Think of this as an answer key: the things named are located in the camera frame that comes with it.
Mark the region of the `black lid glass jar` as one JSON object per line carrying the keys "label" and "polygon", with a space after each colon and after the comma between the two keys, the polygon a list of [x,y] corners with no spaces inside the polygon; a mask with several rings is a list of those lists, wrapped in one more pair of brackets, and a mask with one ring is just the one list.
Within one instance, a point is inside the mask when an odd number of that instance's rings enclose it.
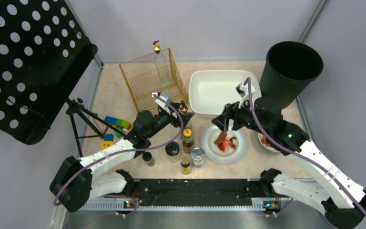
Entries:
{"label": "black lid glass jar", "polygon": [[177,142],[172,141],[165,146],[167,158],[171,163],[179,162],[181,159],[180,146]]}

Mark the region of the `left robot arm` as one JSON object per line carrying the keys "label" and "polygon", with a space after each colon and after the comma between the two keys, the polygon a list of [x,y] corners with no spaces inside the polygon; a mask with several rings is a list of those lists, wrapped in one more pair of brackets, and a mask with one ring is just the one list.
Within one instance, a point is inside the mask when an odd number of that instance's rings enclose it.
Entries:
{"label": "left robot arm", "polygon": [[181,113],[175,102],[159,107],[156,115],[148,110],[140,111],[132,130],[117,143],[90,156],[70,156],[62,162],[49,186],[54,195],[53,204],[75,212],[90,199],[123,192],[127,177],[119,172],[108,176],[105,172],[152,150],[150,138],[167,125],[182,131],[193,116],[193,112]]}

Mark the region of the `clear oil bottle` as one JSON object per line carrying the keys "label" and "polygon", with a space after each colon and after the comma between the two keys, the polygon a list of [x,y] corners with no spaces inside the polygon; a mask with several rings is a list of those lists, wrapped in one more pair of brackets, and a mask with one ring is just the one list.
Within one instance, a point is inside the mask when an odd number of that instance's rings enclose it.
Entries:
{"label": "clear oil bottle", "polygon": [[172,76],[169,72],[170,66],[168,64],[168,61],[166,57],[161,53],[161,46],[159,42],[159,40],[156,40],[152,43],[152,49],[154,52],[152,61],[155,65],[155,71],[160,82],[159,91],[164,92],[164,90],[172,83]]}

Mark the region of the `oil bottle with dark liquid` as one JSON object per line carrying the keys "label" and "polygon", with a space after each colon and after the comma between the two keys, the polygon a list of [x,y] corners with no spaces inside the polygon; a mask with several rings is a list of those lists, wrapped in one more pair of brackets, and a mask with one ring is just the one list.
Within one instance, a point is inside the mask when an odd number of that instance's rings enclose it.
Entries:
{"label": "oil bottle with dark liquid", "polygon": [[[181,103],[180,103],[180,106],[179,106],[179,111],[182,114],[189,112],[188,106],[186,105],[186,103],[184,102],[184,100],[181,100]],[[183,140],[183,137],[184,137],[183,133],[184,133],[184,130],[186,128],[190,128],[190,129],[192,128],[192,122],[191,122],[191,120],[188,123],[187,127],[183,128],[182,131],[181,131],[180,138],[182,140]]]}

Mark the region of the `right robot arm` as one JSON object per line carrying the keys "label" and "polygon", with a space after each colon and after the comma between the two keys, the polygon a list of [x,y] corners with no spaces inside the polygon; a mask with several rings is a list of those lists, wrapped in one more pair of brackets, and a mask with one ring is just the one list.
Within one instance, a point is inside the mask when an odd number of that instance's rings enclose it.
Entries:
{"label": "right robot arm", "polygon": [[281,107],[271,97],[226,104],[212,123],[223,132],[245,127],[261,133],[271,147],[303,167],[316,182],[312,186],[271,168],[260,178],[269,193],[311,206],[338,229],[353,229],[366,219],[366,187],[345,175],[298,125],[284,120]]}

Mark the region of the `sauce bottle yellow cap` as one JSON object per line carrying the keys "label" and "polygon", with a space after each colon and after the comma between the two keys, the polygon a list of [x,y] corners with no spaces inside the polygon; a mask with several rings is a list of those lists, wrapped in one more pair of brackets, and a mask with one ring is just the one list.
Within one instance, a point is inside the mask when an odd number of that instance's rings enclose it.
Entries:
{"label": "sauce bottle yellow cap", "polygon": [[183,140],[182,140],[183,151],[187,154],[190,154],[193,149],[193,144],[194,141],[193,141],[192,130],[190,128],[185,128],[183,130]]}

